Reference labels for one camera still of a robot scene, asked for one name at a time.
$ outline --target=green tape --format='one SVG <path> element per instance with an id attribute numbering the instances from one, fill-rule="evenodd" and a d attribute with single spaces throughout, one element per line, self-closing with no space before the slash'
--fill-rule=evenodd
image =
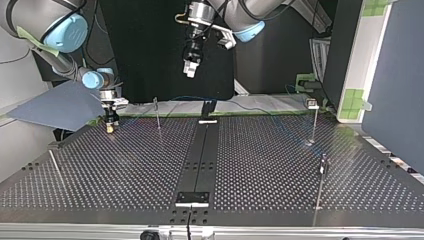
<path id="1" fill-rule="evenodd" d="M 364 105 L 363 95 L 364 90 L 362 89 L 346 89 L 339 118 L 358 119 Z"/>
<path id="2" fill-rule="evenodd" d="M 383 16 L 388 0 L 365 0 L 363 17 Z"/>

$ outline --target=black bracket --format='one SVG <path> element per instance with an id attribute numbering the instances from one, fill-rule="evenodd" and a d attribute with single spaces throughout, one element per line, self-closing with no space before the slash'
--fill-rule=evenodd
<path id="1" fill-rule="evenodd" d="M 208 192 L 179 192 L 176 207 L 209 207 Z"/>
<path id="2" fill-rule="evenodd" d="M 209 114 L 215 111 L 216 104 L 216 100 L 203 102 L 202 116 L 200 117 L 199 124 L 213 124 L 218 122 L 218 120 L 209 116 Z"/>

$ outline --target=black cable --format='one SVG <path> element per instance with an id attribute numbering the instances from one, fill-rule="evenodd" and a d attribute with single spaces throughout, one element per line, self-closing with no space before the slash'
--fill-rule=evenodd
<path id="1" fill-rule="evenodd" d="M 108 64 L 108 63 L 112 62 L 112 61 L 115 59 L 115 57 L 111 57 L 111 58 L 109 58 L 108 60 L 106 60 L 105 62 L 98 62 L 97 60 L 95 60 L 95 59 L 94 59 L 94 58 L 90 55 L 90 52 L 88 51 L 88 45 L 89 45 L 89 43 L 90 43 L 91 35 L 92 35 L 92 33 L 93 33 L 94 21 L 96 20 L 96 14 L 97 14 L 97 9 L 98 9 L 98 8 L 99 8 L 99 1 L 98 1 L 98 0 L 96 0 L 96 1 L 94 2 L 94 13 L 93 13 L 93 18 L 92 18 L 92 20 L 91 20 L 90 29 L 89 29 L 89 31 L 88 31 L 88 38 L 87 38 L 87 42 L 85 43 L 85 46 L 84 46 L 83 48 L 84 48 L 84 50 L 85 50 L 85 53 L 86 53 L 86 55 L 87 55 L 88 59 L 90 59 L 90 61 L 92 61 L 94 64 L 96 64 L 96 65 L 98 65 L 98 66 L 103 66 L 103 65 L 106 65 L 106 64 Z"/>
<path id="2" fill-rule="evenodd" d="M 30 53 L 30 52 L 31 52 L 31 49 L 28 49 L 28 52 L 27 52 L 27 53 L 25 53 L 25 55 L 24 55 L 24 56 L 22 56 L 22 57 L 20 57 L 20 58 L 17 58 L 17 59 L 14 59 L 14 60 L 0 62 L 0 64 L 6 64 L 6 63 L 13 63 L 13 62 L 17 62 L 17 61 L 19 61 L 19 60 L 22 60 L 22 59 L 26 58 L 26 57 L 29 55 L 29 53 Z"/>
<path id="3" fill-rule="evenodd" d="M 257 20 L 257 21 L 270 21 L 270 20 L 273 20 L 273 19 L 279 17 L 281 14 L 283 14 L 285 11 L 287 11 L 293 5 L 294 2 L 296 2 L 296 0 L 292 0 L 280 12 L 276 13 L 275 15 L 273 15 L 271 17 L 267 17 L 267 16 L 261 17 L 261 16 L 257 16 L 255 14 L 253 14 L 249 10 L 249 8 L 246 5 L 246 0 L 239 0 L 239 3 L 240 3 L 241 8 L 243 8 L 243 10 L 246 12 L 246 14 L 249 15 L 249 17 L 251 17 L 251 18 L 253 18 L 253 19 Z"/>
<path id="4" fill-rule="evenodd" d="M 315 7 L 314 7 L 314 15 L 312 16 L 312 31 L 311 31 L 311 35 L 312 35 L 312 40 L 315 38 L 315 19 L 316 19 L 316 15 L 317 15 L 317 11 L 318 11 L 318 5 L 319 5 L 319 1 L 317 0 L 317 2 L 315 3 Z M 317 79 L 315 79 L 315 81 L 319 82 L 319 84 L 321 85 L 321 89 L 324 92 L 325 97 L 328 99 L 328 101 L 331 103 L 331 105 L 333 105 L 334 109 L 337 110 L 336 105 L 331 101 L 331 99 L 328 97 L 327 91 L 325 91 L 324 88 L 324 84 L 322 83 L 322 80 L 319 77 L 318 74 L 318 66 L 317 66 L 317 62 L 315 61 L 315 51 L 314 51 L 314 45 L 312 42 L 312 46 L 311 46 L 311 52 L 312 52 L 312 63 L 314 64 L 314 67 L 317 71 Z"/>
<path id="5" fill-rule="evenodd" d="M 53 24 L 47 31 L 43 34 L 43 36 L 40 38 L 40 42 L 44 42 L 44 39 L 53 31 L 56 29 L 57 26 L 62 24 L 66 19 L 68 19 L 70 16 L 72 16 L 75 13 L 78 13 L 85 5 L 87 4 L 87 0 L 84 0 L 84 2 L 75 10 L 71 11 L 70 13 L 66 14 L 63 18 L 61 18 L 59 21 L 57 21 L 55 24 Z"/>

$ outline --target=cable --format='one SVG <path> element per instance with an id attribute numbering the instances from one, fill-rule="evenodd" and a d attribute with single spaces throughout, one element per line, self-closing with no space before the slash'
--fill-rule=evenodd
<path id="1" fill-rule="evenodd" d="M 260 17 L 257 16 L 255 14 L 253 14 L 249 8 L 246 5 L 246 0 L 239 0 L 240 6 L 241 8 L 243 8 L 243 10 L 246 12 L 247 15 L 249 15 L 249 17 L 257 20 L 257 21 L 270 21 L 273 20 L 277 17 L 279 17 L 281 14 L 283 14 L 285 11 L 287 11 L 292 5 L 293 3 L 296 2 L 296 0 L 292 0 L 289 4 L 287 4 L 279 13 L 276 13 L 275 15 L 271 16 L 271 17 Z"/>
<path id="2" fill-rule="evenodd" d="M 315 7 L 314 7 L 314 15 L 312 16 L 312 27 L 311 27 L 311 35 L 312 35 L 312 41 L 315 38 L 315 19 L 316 19 L 316 15 L 317 15 L 317 11 L 318 11 L 318 5 L 319 5 L 319 1 L 317 0 L 317 2 L 315 3 Z M 322 80 L 320 79 L 319 75 L 318 75 L 318 65 L 317 62 L 315 61 L 315 51 L 314 51 L 314 47 L 312 44 L 312 49 L 311 49 L 311 53 L 312 53 L 312 63 L 314 64 L 314 67 L 316 69 L 317 72 L 317 79 L 315 79 L 317 82 L 319 82 L 319 84 L 321 85 L 321 89 L 324 92 L 325 97 L 328 99 L 328 101 L 331 103 L 331 105 L 333 105 L 334 109 L 336 109 L 336 111 L 338 111 L 336 105 L 331 101 L 331 99 L 328 97 L 327 92 L 325 91 L 324 88 L 324 84 L 322 83 Z"/>
<path id="3" fill-rule="evenodd" d="M 0 62 L 0 64 L 6 64 L 6 63 L 13 63 L 13 62 L 17 62 L 17 61 L 19 61 L 19 60 L 22 60 L 22 59 L 24 59 L 24 58 L 26 58 L 28 55 L 29 55 L 29 53 L 31 52 L 31 49 L 28 49 L 28 51 L 25 53 L 25 55 L 23 55 L 22 57 L 20 57 L 20 58 L 17 58 L 17 59 L 14 59 L 14 60 L 10 60 L 10 61 L 4 61 L 4 62 Z"/>
<path id="4" fill-rule="evenodd" d="M 90 61 L 92 61 L 94 64 L 96 64 L 96 65 L 98 65 L 98 66 L 103 66 L 103 65 L 106 65 L 106 64 L 108 64 L 108 63 L 112 62 L 113 60 L 115 60 L 115 57 L 111 57 L 111 58 L 109 58 L 107 61 L 100 63 L 100 62 L 98 62 L 97 60 L 95 60 L 95 59 L 94 59 L 94 58 L 90 55 L 90 52 L 88 51 L 88 45 L 89 45 L 89 43 L 90 43 L 91 35 L 92 35 L 92 33 L 93 33 L 93 28 L 94 28 L 94 24 L 95 24 L 95 21 L 96 21 L 96 14 L 97 14 L 97 9 L 98 9 L 98 7 L 99 7 L 99 1 L 98 1 L 98 0 L 96 0 L 96 1 L 94 2 L 94 12 L 93 12 L 93 18 L 92 18 L 92 20 L 91 20 L 90 29 L 89 29 L 89 31 L 88 31 L 88 38 L 87 38 L 87 42 L 85 43 L 85 46 L 84 46 L 83 48 L 84 48 L 84 50 L 85 50 L 85 53 L 86 53 L 86 55 L 87 55 L 88 59 L 90 59 Z"/>
<path id="5" fill-rule="evenodd" d="M 102 32 L 103 32 L 103 33 L 105 33 L 105 34 L 108 34 L 108 32 L 107 32 L 106 30 L 104 30 L 104 29 L 102 28 L 102 26 L 100 26 L 99 20 L 97 19 L 97 14 L 96 14 L 96 15 L 94 15 L 94 19 L 96 20 L 96 25 L 97 25 L 97 27 L 100 29 L 100 31 L 102 31 Z"/>

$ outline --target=small white object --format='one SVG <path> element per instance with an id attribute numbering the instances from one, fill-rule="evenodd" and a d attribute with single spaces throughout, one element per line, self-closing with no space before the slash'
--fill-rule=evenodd
<path id="1" fill-rule="evenodd" d="M 209 203 L 176 203 L 176 207 L 207 208 Z"/>
<path id="2" fill-rule="evenodd" d="M 372 111 L 372 104 L 371 103 L 369 103 L 369 102 L 365 102 L 364 101 L 364 104 L 363 104 L 363 106 L 362 106 L 362 109 L 364 109 L 365 111 Z"/>

